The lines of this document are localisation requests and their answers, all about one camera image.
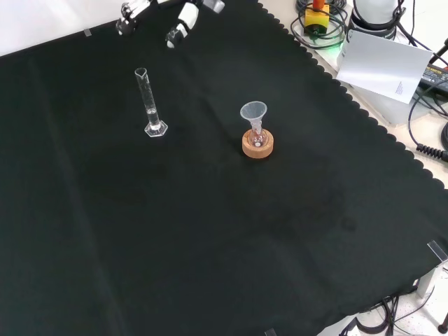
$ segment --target wooden stand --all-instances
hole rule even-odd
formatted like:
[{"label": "wooden stand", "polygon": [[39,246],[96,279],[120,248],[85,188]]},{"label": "wooden stand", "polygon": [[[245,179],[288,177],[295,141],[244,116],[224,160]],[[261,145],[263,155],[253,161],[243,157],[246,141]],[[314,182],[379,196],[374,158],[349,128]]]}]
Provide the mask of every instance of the wooden stand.
[{"label": "wooden stand", "polygon": [[251,129],[243,135],[243,152],[253,159],[267,158],[274,150],[274,137],[271,132],[264,129],[267,134],[267,143],[263,147],[255,147],[249,144],[249,134]]}]

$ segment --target white paper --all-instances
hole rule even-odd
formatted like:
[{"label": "white paper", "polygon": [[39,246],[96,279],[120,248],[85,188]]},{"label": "white paper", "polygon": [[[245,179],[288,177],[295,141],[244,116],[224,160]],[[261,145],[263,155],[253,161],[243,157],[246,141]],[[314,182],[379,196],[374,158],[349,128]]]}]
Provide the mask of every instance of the white paper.
[{"label": "white paper", "polygon": [[337,79],[408,104],[432,52],[351,30]]}]

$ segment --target glass graduated cylinder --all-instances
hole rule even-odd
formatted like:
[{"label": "glass graduated cylinder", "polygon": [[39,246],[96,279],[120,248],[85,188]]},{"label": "glass graduated cylinder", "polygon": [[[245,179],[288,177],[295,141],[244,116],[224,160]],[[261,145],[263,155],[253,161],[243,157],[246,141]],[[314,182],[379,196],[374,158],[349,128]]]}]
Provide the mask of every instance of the glass graduated cylinder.
[{"label": "glass graduated cylinder", "polygon": [[141,98],[146,109],[146,115],[148,116],[148,125],[145,128],[145,132],[150,137],[161,137],[168,129],[167,124],[159,119],[157,108],[155,107],[155,100],[151,85],[149,83],[148,72],[145,68],[138,68],[135,71],[135,77],[139,84]]}]

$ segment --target hexagonal cylinder base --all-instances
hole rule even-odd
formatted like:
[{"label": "hexagonal cylinder base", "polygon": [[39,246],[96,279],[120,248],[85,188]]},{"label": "hexagonal cylinder base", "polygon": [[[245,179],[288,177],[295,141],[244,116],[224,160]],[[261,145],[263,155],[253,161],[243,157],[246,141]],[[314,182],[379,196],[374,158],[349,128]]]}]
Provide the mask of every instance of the hexagonal cylinder base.
[{"label": "hexagonal cylinder base", "polygon": [[150,124],[146,126],[145,132],[147,135],[149,135],[151,138],[154,137],[161,137],[165,132],[168,130],[168,125],[165,124],[163,121],[160,121],[160,127],[158,129],[154,129],[154,127],[151,127]]}]

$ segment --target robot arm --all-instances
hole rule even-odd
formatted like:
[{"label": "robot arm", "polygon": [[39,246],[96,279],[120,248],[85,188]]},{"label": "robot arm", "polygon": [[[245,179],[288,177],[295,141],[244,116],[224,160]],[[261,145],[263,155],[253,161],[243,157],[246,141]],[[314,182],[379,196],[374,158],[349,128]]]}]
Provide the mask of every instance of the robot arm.
[{"label": "robot arm", "polygon": [[[129,35],[135,32],[138,25],[138,16],[144,12],[153,0],[134,0],[124,3],[121,7],[121,18],[117,21],[116,28],[120,35]],[[215,13],[220,13],[224,9],[222,0],[158,0],[159,6],[173,6],[185,3],[177,23],[166,36],[168,48],[174,48],[188,35],[196,24],[199,15],[199,8],[206,6]]]}]

